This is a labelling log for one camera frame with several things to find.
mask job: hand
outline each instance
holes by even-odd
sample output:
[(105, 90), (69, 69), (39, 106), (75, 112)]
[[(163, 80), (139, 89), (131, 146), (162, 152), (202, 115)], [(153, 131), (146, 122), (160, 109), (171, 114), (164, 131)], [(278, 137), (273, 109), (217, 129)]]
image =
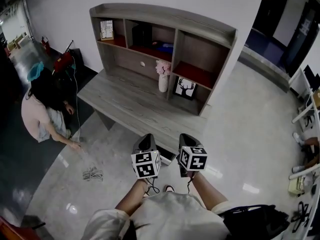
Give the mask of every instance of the hand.
[(66, 105), (65, 105), (65, 109), (66, 109), (66, 111), (68, 111), (68, 113), (69, 113), (70, 115), (73, 115), (74, 112), (75, 112), (75, 109), (74, 109), (70, 104), (66, 104)]
[(70, 147), (76, 151), (80, 151), (82, 149), (81, 144), (79, 142), (72, 141)]

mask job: blue shower cap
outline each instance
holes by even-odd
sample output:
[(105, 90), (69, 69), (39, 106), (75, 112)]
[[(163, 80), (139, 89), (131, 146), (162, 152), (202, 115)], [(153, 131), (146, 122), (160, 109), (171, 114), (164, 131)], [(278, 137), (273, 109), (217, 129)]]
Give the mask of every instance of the blue shower cap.
[(44, 70), (44, 63), (40, 61), (32, 66), (30, 72), (28, 73), (26, 79), (31, 82), (32, 80), (37, 79), (40, 76), (42, 70)]

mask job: shoe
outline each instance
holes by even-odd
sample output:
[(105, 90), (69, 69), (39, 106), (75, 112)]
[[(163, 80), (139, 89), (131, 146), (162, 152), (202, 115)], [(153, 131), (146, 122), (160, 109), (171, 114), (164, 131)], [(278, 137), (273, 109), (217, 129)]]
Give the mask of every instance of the shoe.
[(66, 129), (66, 138), (70, 139), (70, 137), (71, 137), (71, 130)]
[(176, 191), (175, 191), (175, 189), (174, 189), (173, 186), (171, 186), (171, 185), (166, 185), (166, 186), (164, 187), (164, 192), (176, 192)]
[(302, 146), (304, 144), (304, 141), (301, 139), (300, 135), (296, 132), (294, 132), (292, 134), (294, 140), (296, 141), (296, 143), (298, 143), (300, 146)]
[(304, 169), (305, 169), (304, 166), (295, 166), (295, 167), (292, 167), (292, 173), (296, 174), (296, 173), (302, 172)]

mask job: red shelf surface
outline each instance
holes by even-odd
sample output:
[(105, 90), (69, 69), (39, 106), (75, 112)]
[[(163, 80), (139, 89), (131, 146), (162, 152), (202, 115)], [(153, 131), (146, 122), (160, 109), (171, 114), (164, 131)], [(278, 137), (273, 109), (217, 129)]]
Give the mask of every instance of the red shelf surface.
[(116, 35), (113, 40), (98, 40), (99, 42), (126, 48), (126, 38), (123, 35)]
[(183, 61), (179, 62), (178, 66), (176, 66), (176, 68), (173, 70), (173, 73), (209, 90), (212, 90), (217, 80), (216, 74)]
[(163, 51), (158, 51), (158, 50), (154, 50), (154, 49), (150, 49), (147, 47), (143, 47), (143, 46), (137, 46), (137, 45), (132, 45), (130, 47), (131, 50), (140, 52), (142, 54), (146, 54), (146, 55), (150, 55), (156, 58), (159, 58), (161, 60), (167, 61), (171, 63), (172, 60), (172, 54), (168, 53), (168, 52), (163, 52)]

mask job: pink shirt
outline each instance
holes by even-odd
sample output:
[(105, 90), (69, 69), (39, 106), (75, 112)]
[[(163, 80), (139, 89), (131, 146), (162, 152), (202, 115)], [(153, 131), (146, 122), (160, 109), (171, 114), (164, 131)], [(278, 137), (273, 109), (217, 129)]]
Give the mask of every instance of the pink shirt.
[(23, 97), (21, 104), (21, 116), (25, 128), (36, 140), (39, 138), (39, 124), (47, 124), (50, 118), (45, 105), (34, 95), (28, 96), (29, 90)]

